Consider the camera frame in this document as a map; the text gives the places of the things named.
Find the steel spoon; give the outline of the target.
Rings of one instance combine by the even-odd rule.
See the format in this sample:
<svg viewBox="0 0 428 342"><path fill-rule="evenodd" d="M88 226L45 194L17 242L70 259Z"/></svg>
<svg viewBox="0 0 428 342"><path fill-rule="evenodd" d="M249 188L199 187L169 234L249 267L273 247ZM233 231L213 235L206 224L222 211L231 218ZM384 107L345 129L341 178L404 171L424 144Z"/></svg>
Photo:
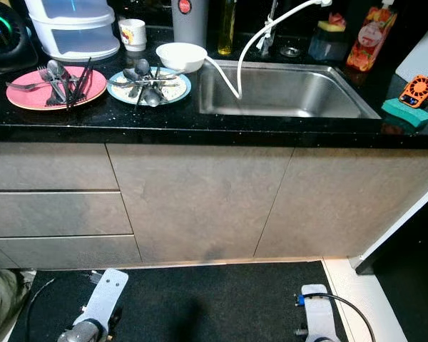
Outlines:
<svg viewBox="0 0 428 342"><path fill-rule="evenodd" d="M123 69L123 75L128 79L128 81L132 85L132 92L137 93L141 88L141 76L135 72L133 68Z"/></svg>
<svg viewBox="0 0 428 342"><path fill-rule="evenodd" d="M143 101L145 101L145 104L149 105L150 107L156 107L157 105L160 105L164 100L162 92L159 91L155 83L148 83L145 85L145 87L143 87L143 93L141 94L141 98Z"/></svg>
<svg viewBox="0 0 428 342"><path fill-rule="evenodd" d="M146 59L139 59L136 62L135 68L133 68L137 75L136 84L140 84L142 86L152 86L154 85L154 75L150 71L150 64Z"/></svg>
<svg viewBox="0 0 428 342"><path fill-rule="evenodd" d="M50 60L47 63L47 69L52 77L52 87L58 93L58 97L61 99L61 103L68 103L68 89L65 85L64 75L65 68L63 65L58 64L56 60Z"/></svg>

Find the white bowl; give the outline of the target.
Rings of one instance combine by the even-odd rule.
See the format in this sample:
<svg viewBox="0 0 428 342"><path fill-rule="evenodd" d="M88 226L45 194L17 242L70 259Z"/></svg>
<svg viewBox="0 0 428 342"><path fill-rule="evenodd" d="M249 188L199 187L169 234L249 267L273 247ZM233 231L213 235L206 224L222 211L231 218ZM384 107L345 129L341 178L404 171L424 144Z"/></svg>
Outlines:
<svg viewBox="0 0 428 342"><path fill-rule="evenodd" d="M156 55L166 68L193 73L204 65L208 52L194 43L172 42L159 46Z"/></svg>

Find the grey cabinet drawer front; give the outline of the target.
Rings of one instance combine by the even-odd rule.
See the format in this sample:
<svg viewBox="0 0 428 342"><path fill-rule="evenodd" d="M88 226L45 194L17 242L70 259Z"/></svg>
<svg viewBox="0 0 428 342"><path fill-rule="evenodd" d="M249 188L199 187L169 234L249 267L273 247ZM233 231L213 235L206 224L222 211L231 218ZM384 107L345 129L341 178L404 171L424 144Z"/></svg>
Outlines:
<svg viewBox="0 0 428 342"><path fill-rule="evenodd" d="M0 237L132 233L119 192L0 192Z"/></svg>
<svg viewBox="0 0 428 342"><path fill-rule="evenodd" d="M0 191L116 191L106 146L0 142Z"/></svg>
<svg viewBox="0 0 428 342"><path fill-rule="evenodd" d="M0 238L0 252L29 269L100 269L142 263L132 234Z"/></svg>

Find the pink round plate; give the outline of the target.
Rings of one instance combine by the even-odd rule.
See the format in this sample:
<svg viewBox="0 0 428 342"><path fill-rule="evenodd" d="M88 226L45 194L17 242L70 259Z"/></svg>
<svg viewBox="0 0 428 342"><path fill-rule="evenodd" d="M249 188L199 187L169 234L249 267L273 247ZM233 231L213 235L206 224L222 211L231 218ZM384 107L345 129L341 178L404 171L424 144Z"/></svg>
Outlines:
<svg viewBox="0 0 428 342"><path fill-rule="evenodd" d="M42 82L38 71L32 71L12 81L15 84L31 84ZM82 98L76 105L86 104L96 100L106 91L107 79L99 71L91 72L90 81L86 88L86 97ZM12 104L17 105L25 110L64 110L66 104L51 105L46 107L46 100L50 98L50 86L44 85L30 91L24 91L15 88L6 88L6 97Z"/></svg>

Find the olive green trouser leg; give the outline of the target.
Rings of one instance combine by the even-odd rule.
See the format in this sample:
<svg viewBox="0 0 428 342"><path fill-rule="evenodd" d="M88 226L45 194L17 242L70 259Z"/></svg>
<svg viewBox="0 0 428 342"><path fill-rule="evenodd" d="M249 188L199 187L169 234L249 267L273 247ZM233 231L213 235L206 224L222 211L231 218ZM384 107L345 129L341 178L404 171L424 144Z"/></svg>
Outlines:
<svg viewBox="0 0 428 342"><path fill-rule="evenodd" d="M34 271L0 269L0 342L25 305L34 278Z"/></svg>

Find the grey cabinet door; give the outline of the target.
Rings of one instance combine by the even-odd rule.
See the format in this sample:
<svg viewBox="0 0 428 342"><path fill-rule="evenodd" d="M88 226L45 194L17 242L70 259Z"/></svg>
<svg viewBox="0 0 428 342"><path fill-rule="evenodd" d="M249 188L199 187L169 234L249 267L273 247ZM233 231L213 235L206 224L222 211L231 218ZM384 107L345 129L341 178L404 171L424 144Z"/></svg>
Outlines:
<svg viewBox="0 0 428 342"><path fill-rule="evenodd" d="M146 263L250 259L291 147L107 147Z"/></svg>
<svg viewBox="0 0 428 342"><path fill-rule="evenodd" d="M428 150L299 147L257 258L351 257L428 191Z"/></svg>

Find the grey tall cup red label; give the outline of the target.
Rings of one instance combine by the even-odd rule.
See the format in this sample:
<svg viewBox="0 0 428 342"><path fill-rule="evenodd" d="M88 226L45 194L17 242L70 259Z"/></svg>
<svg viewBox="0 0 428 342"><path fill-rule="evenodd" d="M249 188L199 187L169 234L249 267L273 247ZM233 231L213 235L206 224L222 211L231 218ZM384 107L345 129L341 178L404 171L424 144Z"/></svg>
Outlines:
<svg viewBox="0 0 428 342"><path fill-rule="evenodd" d="M171 0L175 42L194 43L205 48L208 7L210 0Z"/></svg>

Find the black floor mat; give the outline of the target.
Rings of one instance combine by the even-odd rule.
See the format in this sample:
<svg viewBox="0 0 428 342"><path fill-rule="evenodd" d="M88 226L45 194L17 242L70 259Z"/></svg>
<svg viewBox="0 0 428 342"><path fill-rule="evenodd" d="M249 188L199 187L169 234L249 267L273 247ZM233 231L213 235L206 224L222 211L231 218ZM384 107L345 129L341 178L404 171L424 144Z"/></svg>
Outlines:
<svg viewBox="0 0 428 342"><path fill-rule="evenodd" d="M329 279L319 261L130 269L112 342L303 342L295 297ZM37 272L32 317L19 316L9 342L57 342L94 284L87 271Z"/></svg>

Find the yellow cooking oil bottle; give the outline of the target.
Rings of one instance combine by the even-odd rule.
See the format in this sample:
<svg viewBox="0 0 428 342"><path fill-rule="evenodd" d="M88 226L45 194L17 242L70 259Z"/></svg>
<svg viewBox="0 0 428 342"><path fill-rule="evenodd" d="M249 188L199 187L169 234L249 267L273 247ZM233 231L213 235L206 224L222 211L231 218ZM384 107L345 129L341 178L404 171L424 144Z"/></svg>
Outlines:
<svg viewBox="0 0 428 342"><path fill-rule="evenodd" d="M228 56L233 52L236 6L239 0L223 0L223 12L218 29L218 55Z"/></svg>

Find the stainless steel sink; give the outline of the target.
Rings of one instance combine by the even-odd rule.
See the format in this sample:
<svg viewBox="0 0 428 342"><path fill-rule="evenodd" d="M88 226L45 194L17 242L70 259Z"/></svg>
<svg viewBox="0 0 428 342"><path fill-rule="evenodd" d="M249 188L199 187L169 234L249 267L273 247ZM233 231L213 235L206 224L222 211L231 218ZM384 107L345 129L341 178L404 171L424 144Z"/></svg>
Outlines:
<svg viewBox="0 0 428 342"><path fill-rule="evenodd" d="M305 64L243 64L243 96L240 100L221 75L231 81L237 62L220 60L205 64L193 85L201 113L233 116L287 118L364 118L378 120L376 111L355 92L332 66Z"/></svg>

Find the steel gooseneck faucet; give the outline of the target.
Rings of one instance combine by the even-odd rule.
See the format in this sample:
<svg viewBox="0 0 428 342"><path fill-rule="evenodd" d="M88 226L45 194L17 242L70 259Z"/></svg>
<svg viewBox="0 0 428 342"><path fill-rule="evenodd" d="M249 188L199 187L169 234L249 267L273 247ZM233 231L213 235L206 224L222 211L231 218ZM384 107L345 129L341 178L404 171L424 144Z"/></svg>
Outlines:
<svg viewBox="0 0 428 342"><path fill-rule="evenodd" d="M272 0L272 4L270 5L270 13L266 17L265 25L270 25L270 23L272 23L277 6L278 6L278 0ZM273 43L272 29L269 28L264 31L263 35L259 38L258 42L256 43L256 48L259 50L261 58L267 58L267 56L270 54L269 49L272 43Z"/></svg>

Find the yellow sponge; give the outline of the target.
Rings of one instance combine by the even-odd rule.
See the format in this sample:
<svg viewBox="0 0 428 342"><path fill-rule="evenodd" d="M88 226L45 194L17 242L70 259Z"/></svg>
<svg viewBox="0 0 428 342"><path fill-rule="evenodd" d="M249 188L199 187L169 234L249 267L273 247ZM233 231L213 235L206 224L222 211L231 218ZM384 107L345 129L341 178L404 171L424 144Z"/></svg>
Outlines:
<svg viewBox="0 0 428 342"><path fill-rule="evenodd" d="M347 22L341 21L319 21L317 23L319 29L329 33L344 32L347 29Z"/></svg>

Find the orange dish soap bottle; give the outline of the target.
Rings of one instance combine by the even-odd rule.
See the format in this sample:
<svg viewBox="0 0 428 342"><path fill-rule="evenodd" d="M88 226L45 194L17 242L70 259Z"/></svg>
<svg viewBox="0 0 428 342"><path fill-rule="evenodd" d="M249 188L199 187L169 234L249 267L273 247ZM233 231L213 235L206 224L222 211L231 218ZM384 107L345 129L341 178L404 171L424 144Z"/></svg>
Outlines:
<svg viewBox="0 0 428 342"><path fill-rule="evenodd" d="M373 68L377 55L397 19L397 11L391 9L394 0L381 0L381 6L372 6L351 49L345 65L355 71L367 72Z"/></svg>

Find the green sponge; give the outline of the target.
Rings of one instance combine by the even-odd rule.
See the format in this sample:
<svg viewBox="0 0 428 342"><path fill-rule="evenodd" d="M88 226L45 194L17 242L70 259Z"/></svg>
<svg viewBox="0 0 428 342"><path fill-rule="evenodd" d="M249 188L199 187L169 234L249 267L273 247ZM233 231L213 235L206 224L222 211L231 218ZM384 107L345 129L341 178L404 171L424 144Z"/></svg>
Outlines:
<svg viewBox="0 0 428 342"><path fill-rule="evenodd" d="M384 101L381 108L387 114L383 123L403 128L411 133L422 130L428 124L428 110L411 108L396 98Z"/></svg>

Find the orange black handheld gadget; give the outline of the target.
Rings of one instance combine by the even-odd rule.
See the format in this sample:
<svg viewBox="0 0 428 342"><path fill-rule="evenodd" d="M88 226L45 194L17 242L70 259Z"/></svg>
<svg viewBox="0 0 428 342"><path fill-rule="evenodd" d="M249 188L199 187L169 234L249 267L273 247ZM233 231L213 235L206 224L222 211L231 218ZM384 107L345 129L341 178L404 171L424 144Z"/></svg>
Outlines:
<svg viewBox="0 0 428 342"><path fill-rule="evenodd" d="M428 105L428 76L417 75L408 82L399 96L399 102L411 108L423 108Z"/></svg>

